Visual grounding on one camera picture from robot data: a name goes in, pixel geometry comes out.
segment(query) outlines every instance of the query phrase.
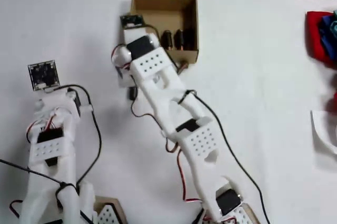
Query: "perforated plate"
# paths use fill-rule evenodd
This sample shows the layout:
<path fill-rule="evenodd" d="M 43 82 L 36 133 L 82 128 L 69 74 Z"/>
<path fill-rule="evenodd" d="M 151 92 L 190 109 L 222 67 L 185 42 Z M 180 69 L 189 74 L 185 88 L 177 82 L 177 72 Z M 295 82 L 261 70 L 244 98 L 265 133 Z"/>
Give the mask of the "perforated plate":
<path fill-rule="evenodd" d="M 138 79 L 144 80 L 171 65 L 171 63 L 165 50 L 158 47 L 137 60 L 133 60 L 130 70 Z"/>
<path fill-rule="evenodd" d="M 252 219 L 250 219 L 249 215 L 246 213 L 244 208 L 242 206 L 236 207 L 233 211 L 231 211 L 225 219 L 228 219 L 230 217 L 235 217 L 236 218 L 236 223 L 237 224 L 256 224 L 256 222 Z M 216 224 L 214 221 L 203 221 L 203 224 Z M 225 224 L 233 224 L 234 221 L 230 220 L 227 222 L 223 222 Z"/>
<path fill-rule="evenodd" d="M 211 119 L 204 117 L 199 123 L 204 125 L 185 138 L 184 143 L 194 155 L 206 158 L 218 148 L 219 137 L 216 136 L 216 127 Z"/>
<path fill-rule="evenodd" d="M 119 220 L 112 206 L 106 204 L 98 215 L 98 224 L 119 224 Z"/>
<path fill-rule="evenodd" d="M 60 157 L 68 153 L 68 144 L 64 137 L 32 144 L 29 162 L 39 162 L 53 157 Z"/>

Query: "white 3d-printed bracket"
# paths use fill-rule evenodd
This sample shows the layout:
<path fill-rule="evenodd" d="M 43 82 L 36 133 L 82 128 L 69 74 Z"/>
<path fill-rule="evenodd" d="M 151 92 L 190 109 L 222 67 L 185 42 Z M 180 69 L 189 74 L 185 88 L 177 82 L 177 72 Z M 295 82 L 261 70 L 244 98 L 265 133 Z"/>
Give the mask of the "white 3d-printed bracket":
<path fill-rule="evenodd" d="M 165 136 L 178 142 L 185 154 L 204 209 L 208 210 L 213 220 L 220 220 L 222 214 L 216 202 L 216 192 L 220 188 L 228 187 L 229 182 L 219 173 L 219 136 L 214 121 L 204 115 L 195 96 L 188 94 L 180 105 L 190 112 L 199 128 L 193 132 L 187 129 L 177 132 L 169 106 L 171 101 L 181 101 L 186 87 L 162 47 L 133 60 L 130 72 L 153 108 L 154 116 Z M 163 88 L 153 81 L 158 75 L 164 82 Z"/>

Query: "circuit board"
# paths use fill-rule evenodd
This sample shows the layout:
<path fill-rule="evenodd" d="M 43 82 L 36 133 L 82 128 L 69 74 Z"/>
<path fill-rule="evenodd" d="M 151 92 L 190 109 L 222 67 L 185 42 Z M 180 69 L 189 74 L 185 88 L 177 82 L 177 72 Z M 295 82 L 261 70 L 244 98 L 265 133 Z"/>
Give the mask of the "circuit board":
<path fill-rule="evenodd" d="M 34 91 L 60 85 L 54 60 L 28 65 L 28 71 Z"/>

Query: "black cable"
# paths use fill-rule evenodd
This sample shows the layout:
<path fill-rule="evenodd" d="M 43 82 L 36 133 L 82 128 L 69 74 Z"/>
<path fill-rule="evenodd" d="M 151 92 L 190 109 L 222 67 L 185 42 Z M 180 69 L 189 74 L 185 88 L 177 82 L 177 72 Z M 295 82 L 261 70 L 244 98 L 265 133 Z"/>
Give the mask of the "black cable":
<path fill-rule="evenodd" d="M 91 170 L 91 168 L 95 165 L 95 163 L 97 162 L 97 160 L 99 159 L 100 155 L 101 155 L 101 149 L 102 149 L 102 136 L 101 136 L 101 132 L 100 132 L 100 129 L 98 127 L 98 124 L 97 124 L 97 121 L 96 121 L 96 117 L 95 117 L 95 113 L 94 113 L 94 108 L 92 106 L 92 103 L 91 103 L 91 98 L 90 98 L 90 95 L 88 93 L 88 91 L 78 85 L 78 84 L 67 84 L 67 85 L 62 85 L 60 87 L 56 87 L 54 88 L 52 91 L 56 91 L 56 90 L 60 90 L 60 89 L 64 89 L 64 88 L 68 88 L 68 87 L 77 87 L 77 88 L 80 88 L 81 90 L 83 90 L 88 98 L 88 103 L 89 105 L 91 105 L 92 107 L 92 111 L 91 111 L 91 115 L 93 117 L 93 121 L 94 121 L 94 124 L 95 124 L 95 127 L 96 127 L 96 130 L 97 130 L 97 134 L 98 134 L 98 141 L 99 141 L 99 146 L 98 146 L 98 153 L 97 153 L 97 156 L 95 158 L 95 160 L 92 162 L 92 164 L 89 166 L 89 168 L 83 173 L 83 175 L 78 179 L 77 183 L 76 183 L 76 186 L 78 187 L 78 185 L 81 183 L 81 181 L 85 178 L 85 176 L 89 173 L 89 171 Z"/>
<path fill-rule="evenodd" d="M 4 164 L 6 164 L 6 165 L 9 165 L 9 166 L 18 168 L 18 169 L 23 170 L 23 171 L 27 171 L 27 172 L 36 174 L 36 175 L 38 175 L 38 176 L 41 176 L 41 177 L 44 177 L 44 178 L 48 178 L 48 179 L 53 180 L 54 182 L 58 183 L 58 184 L 60 185 L 60 187 L 59 187 L 59 188 L 56 190 L 56 192 L 55 192 L 55 196 L 56 196 L 57 202 L 59 202 L 59 200 L 58 200 L 58 198 L 57 198 L 57 195 L 59 194 L 59 192 L 62 191 L 64 188 L 68 187 L 68 186 L 74 187 L 74 189 L 75 189 L 75 191 L 76 191 L 76 193 L 77 193 L 76 186 L 74 186 L 72 183 L 61 182 L 61 181 L 59 181 L 59 180 L 57 180 L 57 179 L 54 179 L 54 178 L 51 178 L 51 177 L 49 177 L 49 176 L 47 176 L 47 175 L 45 175 L 45 174 L 39 173 L 39 172 L 34 171 L 34 170 L 26 169 L 26 168 L 24 168 L 24 167 L 21 167 L 20 165 L 17 165 L 17 164 L 11 163 L 11 162 L 7 162 L 7 161 L 5 161 L 5 160 L 3 160 L 3 159 L 0 159 L 0 162 L 1 162 L 1 163 L 4 163 Z M 13 203 L 22 203 L 22 202 L 23 202 L 22 200 L 13 200 L 13 201 L 11 202 L 11 204 L 9 204 L 10 210 L 11 210 L 12 213 L 13 213 L 16 217 L 18 217 L 18 218 L 20 217 L 20 215 L 19 215 L 18 212 L 13 208 L 12 204 L 13 204 Z M 82 216 L 82 217 L 83 217 L 89 224 L 94 224 L 94 222 L 91 221 L 91 220 L 88 218 L 88 216 L 86 216 L 86 215 L 84 214 L 84 212 L 80 211 L 80 214 L 81 214 L 81 216 Z"/>
<path fill-rule="evenodd" d="M 14 209 L 13 207 L 13 203 L 22 203 L 23 201 L 21 199 L 16 199 L 16 200 L 13 200 L 10 204 L 9 204 L 9 209 L 10 211 L 12 211 L 12 213 L 17 217 L 19 218 L 20 215 L 19 213 Z"/>
<path fill-rule="evenodd" d="M 61 185 L 61 183 L 62 183 L 61 181 L 59 181 L 59 180 L 57 180 L 57 179 L 54 179 L 54 178 L 51 178 L 51 177 L 49 177 L 49 176 L 47 176 L 47 175 L 45 175 L 45 174 L 42 174 L 42 173 L 39 173 L 39 172 L 37 172 L 37 171 L 34 171 L 34 170 L 30 170 L 30 169 L 21 167 L 20 165 L 17 165 L 17 164 L 11 163 L 11 162 L 7 162 L 7 161 L 5 161 L 5 160 L 3 160 L 3 159 L 0 159 L 0 162 L 4 163 L 4 164 L 6 164 L 6 165 L 9 165 L 9 166 L 15 167 L 15 168 L 17 168 L 17 169 L 26 171 L 26 172 L 28 172 L 28 173 L 33 173 L 33 174 L 35 174 L 35 175 L 38 175 L 38 176 L 41 176 L 41 177 L 44 177 L 44 178 L 48 178 L 48 179 L 53 180 L 54 182 L 56 182 L 56 183 L 58 183 L 58 184 L 60 184 L 60 185 Z"/>
<path fill-rule="evenodd" d="M 262 197 L 262 191 L 259 187 L 259 185 L 257 185 L 257 183 L 255 182 L 255 180 L 251 177 L 251 175 L 246 171 L 246 169 L 242 166 L 242 164 L 240 163 L 240 161 L 237 159 L 236 155 L 234 154 L 228 140 L 227 140 L 227 137 L 224 133 L 224 130 L 222 128 L 222 124 L 218 118 L 218 116 L 216 115 L 216 113 L 212 110 L 212 108 L 209 107 L 209 105 L 207 105 L 200 97 L 198 97 L 196 94 L 194 94 L 195 98 L 198 99 L 212 114 L 213 116 L 215 117 L 219 127 L 220 127 L 220 130 L 221 130 L 221 133 L 222 133 L 222 136 L 223 136 L 223 139 L 225 140 L 225 143 L 230 151 L 230 153 L 232 154 L 232 156 L 234 157 L 237 165 L 239 165 L 239 167 L 242 169 L 242 171 L 246 174 L 246 176 L 252 181 L 252 183 L 255 185 L 255 187 L 257 188 L 257 190 L 259 191 L 259 195 L 260 195 L 260 200 L 261 200 L 261 205 L 262 205 L 262 210 L 263 210 L 263 214 L 264 214 L 264 217 L 267 221 L 268 224 L 270 224 L 270 221 L 269 221 L 269 218 L 268 218 L 268 215 L 267 215 L 267 212 L 266 212 L 266 209 L 265 209 L 265 206 L 264 206 L 264 202 L 263 202 L 263 197 Z"/>

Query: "hole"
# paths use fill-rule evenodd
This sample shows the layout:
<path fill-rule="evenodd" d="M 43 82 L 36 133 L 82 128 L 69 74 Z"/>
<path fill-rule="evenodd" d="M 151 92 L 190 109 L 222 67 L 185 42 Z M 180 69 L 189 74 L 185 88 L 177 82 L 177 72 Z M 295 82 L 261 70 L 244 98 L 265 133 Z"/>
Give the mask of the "hole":
<path fill-rule="evenodd" d="M 207 155 L 207 157 L 205 158 L 205 162 L 216 163 L 217 156 L 218 156 L 218 151 L 215 149 Z"/>

